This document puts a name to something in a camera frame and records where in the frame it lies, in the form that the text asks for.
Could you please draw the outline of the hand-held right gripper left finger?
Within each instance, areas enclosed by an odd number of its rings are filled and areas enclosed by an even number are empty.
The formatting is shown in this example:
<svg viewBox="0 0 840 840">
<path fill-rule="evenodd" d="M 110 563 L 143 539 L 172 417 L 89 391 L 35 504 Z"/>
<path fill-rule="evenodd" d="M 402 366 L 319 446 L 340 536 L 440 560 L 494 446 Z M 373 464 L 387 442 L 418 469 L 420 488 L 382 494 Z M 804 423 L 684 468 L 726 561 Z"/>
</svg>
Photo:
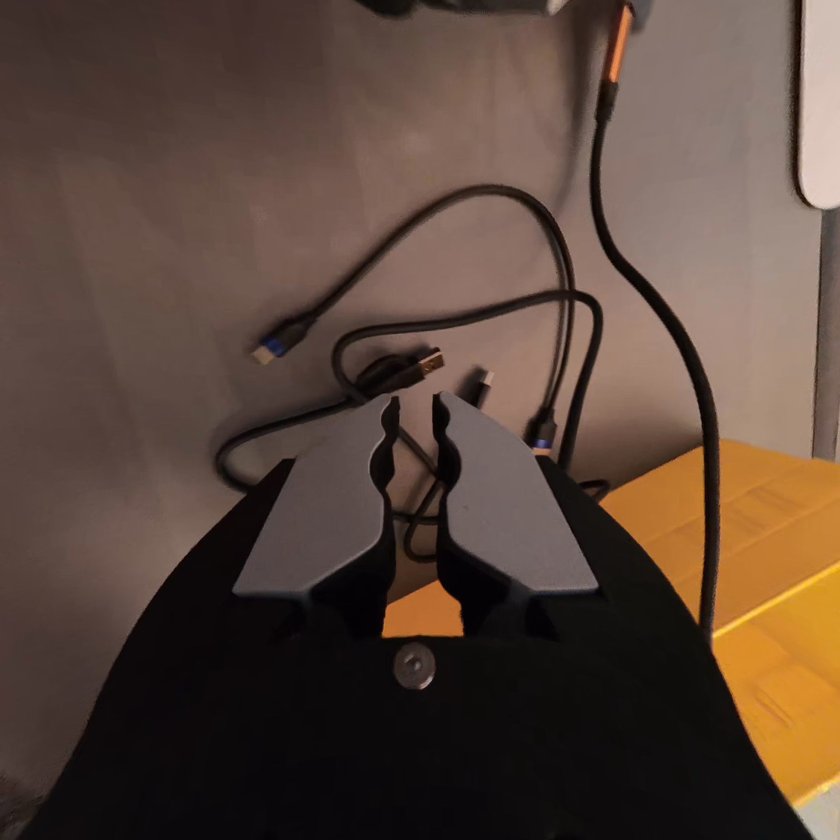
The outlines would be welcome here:
<svg viewBox="0 0 840 840">
<path fill-rule="evenodd" d="M 302 600 L 392 536 L 387 488 L 399 398 L 347 412 L 291 468 L 234 584 L 238 596 Z"/>
</svg>

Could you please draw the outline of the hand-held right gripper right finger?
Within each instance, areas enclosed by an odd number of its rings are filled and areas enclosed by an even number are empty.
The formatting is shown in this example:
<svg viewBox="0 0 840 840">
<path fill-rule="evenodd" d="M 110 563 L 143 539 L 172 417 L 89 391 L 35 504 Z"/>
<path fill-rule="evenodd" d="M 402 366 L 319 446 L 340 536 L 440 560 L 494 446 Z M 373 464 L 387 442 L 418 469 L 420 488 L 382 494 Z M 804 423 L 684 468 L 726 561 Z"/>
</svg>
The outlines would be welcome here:
<svg viewBox="0 0 840 840">
<path fill-rule="evenodd" d="M 434 398 L 444 546 L 533 595 L 583 595 L 598 583 L 536 455 L 450 392 Z"/>
</svg>

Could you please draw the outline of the yellow plastic bin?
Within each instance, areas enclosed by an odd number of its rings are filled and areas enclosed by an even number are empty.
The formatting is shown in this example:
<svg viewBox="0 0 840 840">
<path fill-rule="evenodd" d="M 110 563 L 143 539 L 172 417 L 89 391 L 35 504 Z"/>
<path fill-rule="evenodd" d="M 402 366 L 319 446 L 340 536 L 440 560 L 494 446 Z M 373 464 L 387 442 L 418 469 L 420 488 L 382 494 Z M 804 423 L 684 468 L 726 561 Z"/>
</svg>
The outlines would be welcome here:
<svg viewBox="0 0 840 840">
<path fill-rule="evenodd" d="M 613 490 L 604 509 L 697 611 L 701 455 Z M 463 634 L 431 583 L 387 606 L 384 637 Z M 793 805 L 839 775 L 839 466 L 721 442 L 714 651 L 759 756 Z"/>
</svg>

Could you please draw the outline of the white flat base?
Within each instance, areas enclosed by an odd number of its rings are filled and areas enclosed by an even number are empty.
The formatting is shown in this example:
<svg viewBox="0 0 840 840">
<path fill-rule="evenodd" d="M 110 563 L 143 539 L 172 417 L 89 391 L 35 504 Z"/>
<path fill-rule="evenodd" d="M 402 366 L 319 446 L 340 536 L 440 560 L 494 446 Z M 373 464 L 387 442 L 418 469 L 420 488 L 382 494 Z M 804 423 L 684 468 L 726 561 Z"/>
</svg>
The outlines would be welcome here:
<svg viewBox="0 0 840 840">
<path fill-rule="evenodd" d="M 797 180 L 807 205 L 839 208 L 839 2 L 800 2 Z"/>
</svg>

